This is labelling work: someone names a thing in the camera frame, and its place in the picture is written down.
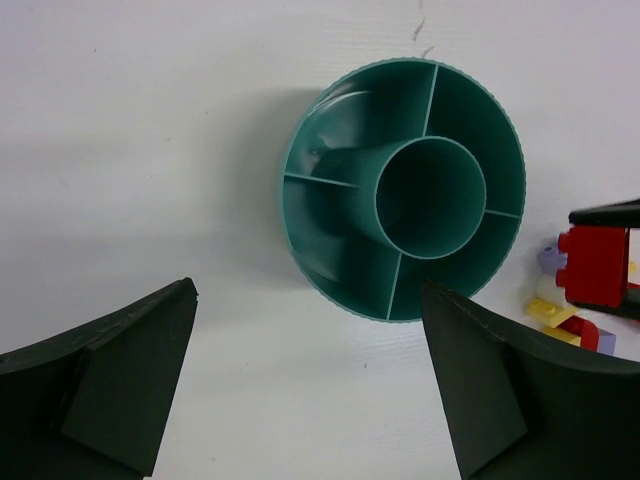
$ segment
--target circular compartment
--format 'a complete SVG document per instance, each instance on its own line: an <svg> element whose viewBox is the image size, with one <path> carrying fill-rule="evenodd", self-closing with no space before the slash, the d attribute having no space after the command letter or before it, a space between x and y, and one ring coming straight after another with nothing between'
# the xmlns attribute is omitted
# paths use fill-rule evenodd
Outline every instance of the circular compartment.
<svg viewBox="0 0 640 480"><path fill-rule="evenodd" d="M471 296L520 226L525 167L495 99L449 66L397 59L329 87L287 151L290 250L327 298L390 322L420 318L426 278Z"/></svg>
<svg viewBox="0 0 640 480"><path fill-rule="evenodd" d="M398 150L382 172L376 210L402 253L450 255L473 236L484 215L486 186L473 155L458 143L426 137Z"/></svg>

